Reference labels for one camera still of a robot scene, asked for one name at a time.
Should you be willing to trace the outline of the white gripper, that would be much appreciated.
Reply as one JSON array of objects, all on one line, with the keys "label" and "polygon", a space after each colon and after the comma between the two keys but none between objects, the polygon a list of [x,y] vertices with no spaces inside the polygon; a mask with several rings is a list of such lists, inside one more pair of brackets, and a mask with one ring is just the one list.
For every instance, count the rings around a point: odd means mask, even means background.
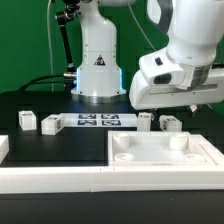
[{"label": "white gripper", "polygon": [[138,71],[132,80],[129,99],[136,110],[150,109],[152,121],[157,117],[156,109],[178,106],[189,106],[189,116],[194,117],[201,104],[224,100],[224,70],[212,70],[203,85],[187,90],[167,85],[150,86]]}]

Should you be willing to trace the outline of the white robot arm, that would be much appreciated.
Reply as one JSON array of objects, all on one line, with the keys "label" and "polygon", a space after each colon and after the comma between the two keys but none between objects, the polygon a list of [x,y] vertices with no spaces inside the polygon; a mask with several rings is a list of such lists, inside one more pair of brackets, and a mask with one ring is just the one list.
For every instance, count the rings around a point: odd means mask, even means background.
[{"label": "white robot arm", "polygon": [[[125,93],[116,63],[116,28],[100,6],[136,0],[81,0],[76,14],[83,39],[82,64],[73,96],[108,102]],[[224,0],[147,0],[149,20],[169,37],[168,45],[139,59],[128,92],[136,110],[202,105],[224,100],[224,69],[214,69],[224,37]]]}]

